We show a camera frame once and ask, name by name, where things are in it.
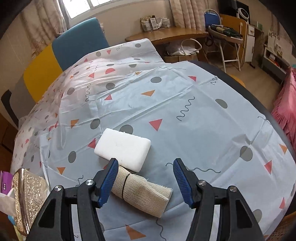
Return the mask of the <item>purple cardboard box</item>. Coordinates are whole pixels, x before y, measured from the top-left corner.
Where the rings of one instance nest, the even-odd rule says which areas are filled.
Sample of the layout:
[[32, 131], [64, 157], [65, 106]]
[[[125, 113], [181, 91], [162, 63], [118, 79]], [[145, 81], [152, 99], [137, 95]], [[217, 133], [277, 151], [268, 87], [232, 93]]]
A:
[[1, 193], [7, 195], [12, 189], [13, 175], [10, 172], [1, 171]]

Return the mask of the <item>beige rolled cloth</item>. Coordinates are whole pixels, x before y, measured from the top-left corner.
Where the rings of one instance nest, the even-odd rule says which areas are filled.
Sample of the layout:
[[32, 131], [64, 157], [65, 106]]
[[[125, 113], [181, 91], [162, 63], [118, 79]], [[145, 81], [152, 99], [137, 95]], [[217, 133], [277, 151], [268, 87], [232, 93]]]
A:
[[151, 183], [122, 166], [118, 168], [111, 191], [131, 206], [157, 218], [163, 215], [173, 193], [171, 188]]

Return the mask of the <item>white rectangular sponge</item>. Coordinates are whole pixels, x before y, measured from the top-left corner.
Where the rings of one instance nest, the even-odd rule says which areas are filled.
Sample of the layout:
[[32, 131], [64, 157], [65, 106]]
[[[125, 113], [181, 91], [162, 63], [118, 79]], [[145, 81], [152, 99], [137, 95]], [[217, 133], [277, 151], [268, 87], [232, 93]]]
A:
[[108, 161], [115, 158], [120, 166], [138, 173], [150, 147], [151, 140], [148, 138], [106, 128], [95, 146], [94, 153]]

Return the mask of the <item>patterned white tablecloth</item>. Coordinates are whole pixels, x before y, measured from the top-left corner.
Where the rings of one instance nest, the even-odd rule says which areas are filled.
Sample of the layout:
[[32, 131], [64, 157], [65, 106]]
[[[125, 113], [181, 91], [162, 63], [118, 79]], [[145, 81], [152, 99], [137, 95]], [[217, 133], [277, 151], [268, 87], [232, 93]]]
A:
[[264, 237], [295, 193], [295, 161], [271, 121], [224, 79], [165, 63], [147, 39], [87, 54], [59, 74], [22, 118], [11, 171], [75, 186], [106, 165], [94, 147], [107, 128], [148, 138], [140, 175], [173, 190], [160, 219], [111, 195], [98, 211], [107, 240], [185, 240], [194, 211], [174, 177], [176, 158], [214, 187], [236, 186]]

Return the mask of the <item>pink ruffled fabric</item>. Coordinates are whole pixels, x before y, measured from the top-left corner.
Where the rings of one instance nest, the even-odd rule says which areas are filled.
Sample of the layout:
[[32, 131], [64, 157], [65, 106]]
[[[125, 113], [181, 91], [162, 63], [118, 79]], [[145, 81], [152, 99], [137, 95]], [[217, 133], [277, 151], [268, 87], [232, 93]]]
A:
[[274, 119], [283, 129], [295, 151], [295, 120], [296, 120], [296, 83], [295, 68], [290, 67], [287, 71], [282, 90], [274, 102], [271, 112]]

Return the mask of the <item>black pillar behind sofa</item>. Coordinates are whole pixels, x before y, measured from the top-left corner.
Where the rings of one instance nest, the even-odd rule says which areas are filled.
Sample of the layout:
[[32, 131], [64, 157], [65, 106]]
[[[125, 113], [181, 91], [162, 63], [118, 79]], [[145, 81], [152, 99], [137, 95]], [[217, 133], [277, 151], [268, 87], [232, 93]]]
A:
[[4, 108], [6, 109], [6, 111], [8, 112], [10, 118], [12, 119], [12, 121], [14, 122], [14, 124], [16, 125], [16, 127], [18, 128], [19, 126], [19, 120], [16, 117], [11, 104], [10, 104], [10, 99], [11, 99], [11, 91], [8, 89], [2, 96], [1, 96], [1, 101], [4, 105]]

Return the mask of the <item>grey yellow blue sofa back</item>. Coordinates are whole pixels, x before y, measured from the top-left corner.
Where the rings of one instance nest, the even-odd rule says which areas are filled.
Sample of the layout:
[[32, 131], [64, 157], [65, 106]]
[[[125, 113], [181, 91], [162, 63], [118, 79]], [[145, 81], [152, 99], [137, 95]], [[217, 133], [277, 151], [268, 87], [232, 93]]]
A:
[[10, 90], [16, 117], [26, 116], [65, 70], [85, 55], [108, 46], [97, 18], [85, 20], [60, 35], [34, 58]]

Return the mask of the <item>white folding chair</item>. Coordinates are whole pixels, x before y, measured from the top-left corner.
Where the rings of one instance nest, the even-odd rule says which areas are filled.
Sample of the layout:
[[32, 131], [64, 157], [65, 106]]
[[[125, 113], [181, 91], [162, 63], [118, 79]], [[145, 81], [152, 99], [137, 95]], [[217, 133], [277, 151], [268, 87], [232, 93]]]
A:
[[[222, 25], [221, 16], [214, 9], [206, 9], [204, 12], [205, 19], [205, 29], [209, 35], [213, 38], [214, 44], [219, 47], [219, 51], [222, 58], [223, 70], [226, 73], [226, 63], [237, 62], [238, 70], [241, 70], [239, 50], [240, 45], [243, 43], [243, 38], [240, 33], [238, 33], [233, 28], [225, 27]], [[225, 60], [222, 43], [226, 43], [234, 47], [236, 51], [236, 58]]]

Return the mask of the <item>wooden desk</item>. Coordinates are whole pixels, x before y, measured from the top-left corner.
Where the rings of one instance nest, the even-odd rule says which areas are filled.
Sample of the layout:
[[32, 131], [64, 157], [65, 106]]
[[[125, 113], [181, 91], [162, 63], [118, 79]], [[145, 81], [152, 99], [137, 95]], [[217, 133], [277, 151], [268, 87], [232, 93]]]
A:
[[205, 38], [208, 36], [206, 31], [200, 31], [196, 29], [186, 29], [186, 28], [165, 28], [154, 30], [150, 32], [142, 32], [130, 37], [125, 38], [126, 42], [136, 41], [140, 39], [149, 39], [153, 45], [161, 45], [177, 40], [184, 40], [184, 39], [199, 39]]

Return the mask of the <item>beige floral curtain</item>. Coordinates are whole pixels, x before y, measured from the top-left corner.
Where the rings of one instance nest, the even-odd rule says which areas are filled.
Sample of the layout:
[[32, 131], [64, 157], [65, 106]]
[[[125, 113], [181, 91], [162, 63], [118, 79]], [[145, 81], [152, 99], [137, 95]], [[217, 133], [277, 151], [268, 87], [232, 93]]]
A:
[[218, 11], [218, 1], [170, 0], [170, 8], [176, 27], [204, 31], [205, 10], [214, 9]]

